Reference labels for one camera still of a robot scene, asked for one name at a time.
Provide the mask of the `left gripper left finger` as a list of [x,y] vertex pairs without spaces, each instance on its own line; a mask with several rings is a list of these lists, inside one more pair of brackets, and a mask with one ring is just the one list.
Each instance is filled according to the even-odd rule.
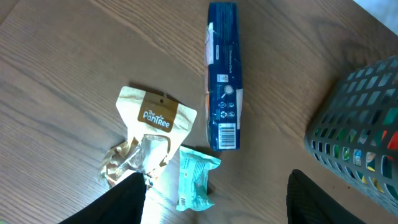
[[133,173],[62,223],[137,224],[142,219],[145,199],[144,176],[141,173]]

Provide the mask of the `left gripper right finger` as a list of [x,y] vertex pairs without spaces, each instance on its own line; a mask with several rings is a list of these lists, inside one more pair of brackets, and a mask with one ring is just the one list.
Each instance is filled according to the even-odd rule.
[[286,205],[289,224],[363,222],[298,169],[294,169],[289,175]]

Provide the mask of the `grey plastic basket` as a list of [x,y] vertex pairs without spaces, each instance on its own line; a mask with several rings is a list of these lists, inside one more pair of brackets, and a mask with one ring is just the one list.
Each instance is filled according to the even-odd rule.
[[340,79],[304,135],[324,167],[397,215],[397,56]]

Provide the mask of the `green Nescafe coffee bag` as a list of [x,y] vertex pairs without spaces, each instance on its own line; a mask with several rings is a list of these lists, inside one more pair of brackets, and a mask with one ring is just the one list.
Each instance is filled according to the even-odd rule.
[[397,109],[325,114],[305,142],[337,176],[371,197],[397,204]]

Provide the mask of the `blue rectangular carton box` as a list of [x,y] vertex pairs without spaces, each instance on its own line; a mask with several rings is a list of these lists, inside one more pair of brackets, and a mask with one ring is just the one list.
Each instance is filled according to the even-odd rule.
[[243,79],[235,2],[211,2],[205,40],[206,136],[214,151],[240,148]]

